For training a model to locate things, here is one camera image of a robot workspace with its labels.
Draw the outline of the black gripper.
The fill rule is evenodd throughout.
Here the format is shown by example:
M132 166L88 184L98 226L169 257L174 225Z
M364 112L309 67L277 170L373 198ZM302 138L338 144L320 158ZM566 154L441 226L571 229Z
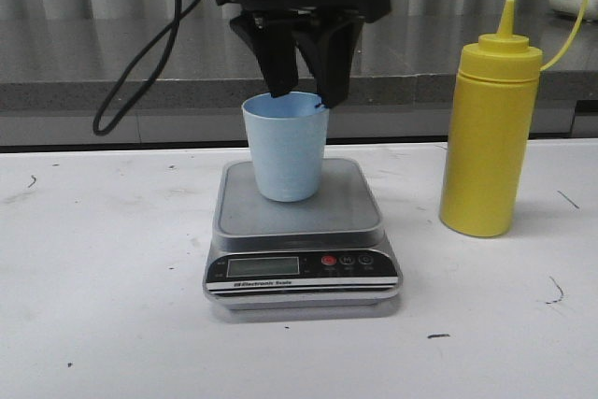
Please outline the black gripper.
M257 59L273 97L286 95L298 83L296 43L316 80L317 94L325 107L336 107L348 98L350 70L363 20L372 23L391 11L391 0L216 0L216 3L238 4L244 11L271 16L316 10L349 14L312 16L309 21L295 24L293 29L284 23L258 26L256 18L248 13L230 20L231 29Z

